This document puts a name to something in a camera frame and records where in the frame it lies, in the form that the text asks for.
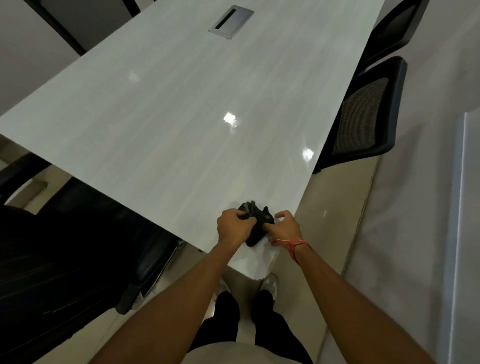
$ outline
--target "mesh chair back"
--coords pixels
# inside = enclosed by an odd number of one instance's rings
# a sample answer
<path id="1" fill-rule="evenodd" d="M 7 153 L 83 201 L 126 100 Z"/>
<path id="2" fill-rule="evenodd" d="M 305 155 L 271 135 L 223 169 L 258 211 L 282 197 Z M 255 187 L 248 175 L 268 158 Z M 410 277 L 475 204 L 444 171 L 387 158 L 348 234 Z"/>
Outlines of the mesh chair back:
<path id="1" fill-rule="evenodd" d="M 413 38 L 429 0 L 403 0 L 370 34 L 355 74 L 402 48 Z"/>
<path id="2" fill-rule="evenodd" d="M 135 0 L 25 0 L 80 55 L 140 13 Z"/>
<path id="3" fill-rule="evenodd" d="M 394 147 L 406 73 L 405 60 L 392 57 L 351 82 L 314 174 L 335 164 L 386 153 Z"/>

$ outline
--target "red wristband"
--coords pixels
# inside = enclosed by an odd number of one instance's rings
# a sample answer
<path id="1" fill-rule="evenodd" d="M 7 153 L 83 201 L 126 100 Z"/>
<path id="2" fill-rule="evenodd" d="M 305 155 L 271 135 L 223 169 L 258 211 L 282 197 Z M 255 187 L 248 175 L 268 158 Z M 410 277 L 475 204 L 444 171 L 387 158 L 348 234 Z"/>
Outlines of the red wristband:
<path id="1" fill-rule="evenodd" d="M 290 253 L 290 256 L 292 257 L 292 259 L 295 260 L 295 263 L 297 263 L 297 264 L 298 264 L 298 260 L 295 257 L 295 246 L 300 245 L 300 244 L 307 244 L 307 246 L 310 249 L 312 249 L 312 246 L 310 244 L 308 244 L 303 239 L 297 239 L 297 240 L 294 240 L 294 241 L 278 239 L 277 241 L 287 243 L 288 252 Z"/>

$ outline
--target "hand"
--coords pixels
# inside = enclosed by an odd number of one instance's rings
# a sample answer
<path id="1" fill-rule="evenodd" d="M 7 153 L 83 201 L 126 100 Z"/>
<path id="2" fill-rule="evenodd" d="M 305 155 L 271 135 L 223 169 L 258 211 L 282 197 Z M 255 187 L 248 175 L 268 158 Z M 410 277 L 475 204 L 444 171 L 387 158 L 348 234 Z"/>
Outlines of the hand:
<path id="1" fill-rule="evenodd" d="M 276 225 L 264 224 L 263 230 L 270 234 L 268 240 L 275 246 L 287 247 L 287 243 L 280 240 L 294 241 L 302 239 L 300 225 L 297 223 L 292 213 L 288 210 L 280 211 L 275 214 L 276 218 L 283 218 Z"/>
<path id="2" fill-rule="evenodd" d="M 236 208 L 222 212 L 222 216 L 216 220 L 218 243 L 231 244 L 237 250 L 247 240 L 257 219 L 241 220 L 239 217 L 243 214 L 243 211 Z"/>

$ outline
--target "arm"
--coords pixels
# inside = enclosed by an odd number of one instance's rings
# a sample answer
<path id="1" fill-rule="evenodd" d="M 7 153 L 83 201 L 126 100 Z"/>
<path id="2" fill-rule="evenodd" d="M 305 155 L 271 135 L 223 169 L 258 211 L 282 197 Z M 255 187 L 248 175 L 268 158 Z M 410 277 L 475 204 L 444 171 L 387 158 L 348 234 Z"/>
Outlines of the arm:
<path id="1" fill-rule="evenodd" d="M 248 238 L 255 218 L 236 209 L 217 220 L 218 244 L 197 265 L 128 320 L 90 364 L 180 363 L 202 323 L 229 260 Z"/>
<path id="2" fill-rule="evenodd" d="M 264 224 L 270 241 L 284 247 L 301 239 L 300 226 L 289 211 L 277 225 Z M 385 312 L 342 279 L 305 244 L 296 245 L 295 258 L 318 307 L 348 363 L 433 363 L 431 357 Z"/>

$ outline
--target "black leather chair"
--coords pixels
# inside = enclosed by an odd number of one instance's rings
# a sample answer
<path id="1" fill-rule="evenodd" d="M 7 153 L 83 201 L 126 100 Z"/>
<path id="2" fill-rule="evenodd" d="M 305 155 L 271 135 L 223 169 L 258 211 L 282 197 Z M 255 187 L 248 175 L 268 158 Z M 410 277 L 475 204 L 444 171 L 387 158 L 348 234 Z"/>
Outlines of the black leather chair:
<path id="1" fill-rule="evenodd" d="M 351 160 L 378 156 L 395 145 L 407 63 L 392 57 L 350 83 L 313 174 Z"/>
<path id="2" fill-rule="evenodd" d="M 24 0 L 84 55 L 140 13 L 135 0 Z"/>
<path id="3" fill-rule="evenodd" d="M 403 0 L 373 29 L 355 75 L 407 45 L 423 17 L 429 0 Z"/>
<path id="4" fill-rule="evenodd" d="M 0 363 L 32 363 L 106 310 L 138 306 L 181 240 L 71 178 L 33 215 L 4 203 L 49 165 L 0 171 Z"/>

